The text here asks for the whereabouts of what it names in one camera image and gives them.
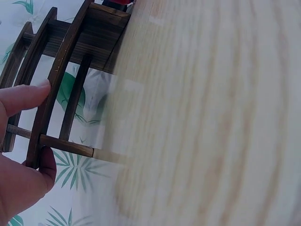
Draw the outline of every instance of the wooden slat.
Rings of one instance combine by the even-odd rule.
[[[36,169],[39,161],[38,143],[40,134],[46,134],[48,130],[51,113],[55,103],[58,90],[60,88],[64,72],[70,60],[72,51],[79,39],[82,30],[82,23],[86,16],[87,9],[93,0],[85,0],[77,15],[75,16],[72,24],[70,25],[65,38],[58,50],[53,66],[50,70],[48,79],[51,84],[51,91],[48,98],[38,107],[35,120],[33,123],[31,139],[29,141],[26,166]]]
[[[97,3],[91,3],[89,8],[96,9],[96,10],[103,11],[103,12],[107,12],[107,13],[110,13],[112,15],[116,15],[116,16],[119,16],[119,17],[128,17],[129,16],[128,13],[126,13],[126,12],[122,12],[120,10],[117,10],[117,9],[114,9],[114,8],[111,8],[111,7],[107,7],[107,6],[104,6],[104,5],[100,5],[100,4],[97,4]]]
[[[70,23],[67,22],[49,21],[49,41],[43,54],[50,57],[56,56],[69,27]],[[91,54],[93,55],[93,59],[90,67],[103,70],[123,29],[123,27],[87,16],[83,22],[83,30],[71,55],[70,62],[80,64],[85,54]],[[23,36],[23,40],[27,46],[30,45],[33,38],[34,34],[25,33]]]
[[[33,34],[31,22],[26,22],[15,41],[0,77],[0,89],[11,87],[14,83],[17,71],[26,52],[26,46],[22,40],[24,33]]]
[[[31,132],[29,130],[19,128],[17,126],[9,124],[7,127],[7,133],[11,133],[14,135],[19,135],[25,138],[30,139]],[[66,140],[58,139],[55,137],[47,136],[44,134],[41,134],[39,139],[40,146],[48,146],[51,148],[59,149],[65,152],[73,153],[73,154],[79,154],[85,157],[94,158],[94,153],[97,152],[97,159],[102,161],[108,161],[113,163],[120,163],[123,164],[125,162],[128,162],[130,160],[129,157],[114,153],[105,151],[98,148],[93,148],[85,145],[76,144],[73,142],[69,142]]]
[[[16,77],[14,86],[25,84],[29,85],[32,81],[32,77],[37,68],[39,60],[43,54],[44,48],[48,41],[47,23],[51,19],[56,19],[57,8],[52,7],[46,15],[43,23],[41,24],[38,32],[32,40],[24,61],[21,65],[19,73]],[[19,124],[21,113],[18,113],[8,119],[8,123],[17,126]],[[2,150],[4,152],[11,152],[14,148],[15,135],[6,133]]]
[[[60,139],[67,141],[69,139],[74,115],[79,102],[79,97],[84,86],[84,82],[91,64],[91,60],[91,56],[84,56],[80,64],[79,71],[76,75],[75,82],[66,107],[63,124],[59,136]]]

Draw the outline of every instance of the fingernail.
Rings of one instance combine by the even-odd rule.
[[[42,82],[40,82],[37,86],[38,87],[46,87],[46,86],[49,86],[50,85],[50,82],[48,79],[45,79],[43,80]]]

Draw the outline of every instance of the wooden rack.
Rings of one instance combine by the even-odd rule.
[[[0,89],[30,85],[42,54],[55,57],[48,76],[51,91],[37,109],[32,131],[18,127],[21,113],[10,117],[0,151],[11,152],[15,137],[19,135],[30,139],[26,166],[34,169],[39,165],[39,151],[44,145],[92,158],[97,152],[100,160],[122,163],[127,157],[69,142],[68,139],[88,69],[112,73],[130,14],[85,0],[71,24],[58,21],[56,15],[57,8],[51,8],[36,34],[30,22],[24,25],[2,71]],[[50,137],[47,136],[50,117],[68,62],[80,67],[60,136]]]

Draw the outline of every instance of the green leaf print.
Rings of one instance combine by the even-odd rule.
[[[15,1],[13,4],[19,4],[26,8],[26,11],[33,15],[33,0],[26,1]]]
[[[13,49],[15,43],[11,44],[6,50],[5,50],[5,54],[4,57],[2,58],[0,65],[4,65],[6,63],[6,61],[8,60],[9,54],[11,53],[11,50]]]
[[[70,182],[70,190],[73,187],[78,190],[80,182],[86,192],[88,186],[93,190],[93,180],[91,179],[93,175],[109,178],[109,176],[99,172],[100,168],[107,165],[105,162],[100,163],[99,160],[71,153],[68,155],[63,151],[54,151],[54,155],[57,158],[56,165],[61,166],[61,168],[58,168],[58,172],[62,169],[58,173],[55,183],[58,183],[62,178],[62,188]]]
[[[75,82],[75,77],[73,77],[68,72],[65,72],[60,89],[56,96],[56,100],[62,106],[64,111],[66,111],[74,82]],[[84,118],[85,101],[86,101],[86,93],[85,93],[85,89],[83,88],[80,93],[79,102],[75,112],[75,118],[84,125],[87,123]]]
[[[75,77],[72,76],[70,73],[65,72],[60,89],[56,97],[56,100],[61,105],[64,111],[66,111],[74,82],[75,82]],[[98,103],[96,114],[91,120],[87,121],[84,116],[86,93],[85,93],[85,89],[83,88],[79,97],[79,102],[76,108],[74,118],[77,119],[78,122],[81,123],[83,126],[92,126],[92,125],[100,124],[104,114],[106,99],[107,99],[107,95],[102,97],[102,99]]]
[[[16,215],[9,221],[8,226],[24,226],[23,219]]]
[[[63,215],[53,207],[51,208],[54,211],[54,214],[48,212],[51,217],[50,219],[46,219],[46,221],[50,223],[47,224],[48,226],[85,226],[93,224],[93,222],[90,220],[91,216],[85,216],[83,218],[77,219],[76,221],[73,221],[72,208],[70,210],[68,219],[64,218]]]

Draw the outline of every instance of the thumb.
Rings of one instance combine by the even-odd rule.
[[[10,117],[22,110],[41,105],[49,92],[49,80],[43,81],[38,86],[20,85],[0,89],[0,108],[4,107],[6,116]],[[0,117],[3,117],[3,109],[0,110]]]

